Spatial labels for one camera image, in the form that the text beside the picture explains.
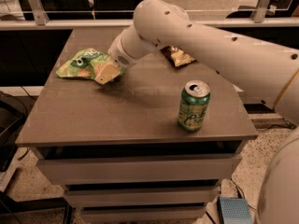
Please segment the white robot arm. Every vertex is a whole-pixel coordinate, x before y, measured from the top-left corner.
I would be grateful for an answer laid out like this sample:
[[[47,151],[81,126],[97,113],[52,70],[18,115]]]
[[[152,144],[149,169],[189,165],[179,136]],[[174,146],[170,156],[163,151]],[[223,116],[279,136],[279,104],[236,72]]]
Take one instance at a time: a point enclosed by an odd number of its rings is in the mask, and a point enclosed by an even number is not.
[[[183,49],[296,125],[267,168],[254,224],[299,224],[298,51],[198,24],[180,7],[144,0],[108,54],[129,68],[166,46]]]

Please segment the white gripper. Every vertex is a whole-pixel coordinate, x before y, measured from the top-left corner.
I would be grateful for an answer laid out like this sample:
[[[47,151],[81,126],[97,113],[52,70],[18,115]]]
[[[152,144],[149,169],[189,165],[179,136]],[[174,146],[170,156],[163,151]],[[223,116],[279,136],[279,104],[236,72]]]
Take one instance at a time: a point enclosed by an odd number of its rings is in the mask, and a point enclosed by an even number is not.
[[[136,64],[136,59],[132,58],[124,50],[121,43],[121,35],[118,35],[108,49],[108,55],[119,66],[129,68]],[[113,62],[99,63],[94,67],[95,81],[101,85],[107,84],[117,77],[121,70]]]

